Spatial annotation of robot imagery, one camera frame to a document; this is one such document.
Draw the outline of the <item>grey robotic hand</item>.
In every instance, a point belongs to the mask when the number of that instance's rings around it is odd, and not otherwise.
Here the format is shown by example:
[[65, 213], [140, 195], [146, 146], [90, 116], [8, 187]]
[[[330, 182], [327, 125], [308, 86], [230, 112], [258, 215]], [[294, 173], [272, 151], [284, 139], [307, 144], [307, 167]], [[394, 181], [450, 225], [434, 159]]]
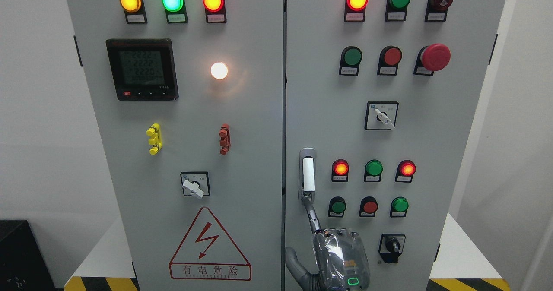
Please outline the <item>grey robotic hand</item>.
[[285, 265], [303, 291], [363, 291], [370, 284], [365, 246], [357, 232], [320, 226], [311, 199], [302, 196], [313, 234], [318, 273], [298, 261], [292, 247], [285, 248]]

